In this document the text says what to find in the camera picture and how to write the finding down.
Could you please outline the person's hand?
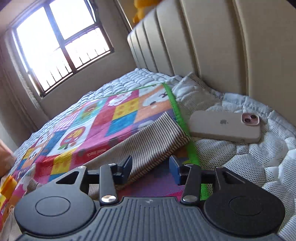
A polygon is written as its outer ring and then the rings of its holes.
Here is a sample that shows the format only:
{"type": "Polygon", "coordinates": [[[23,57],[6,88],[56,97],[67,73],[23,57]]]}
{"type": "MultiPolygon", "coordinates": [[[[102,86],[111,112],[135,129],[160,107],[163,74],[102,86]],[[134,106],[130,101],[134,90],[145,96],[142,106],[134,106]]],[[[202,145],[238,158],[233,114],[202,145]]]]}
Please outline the person's hand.
{"type": "Polygon", "coordinates": [[[0,177],[5,176],[10,171],[15,161],[14,153],[0,140],[0,177]]]}

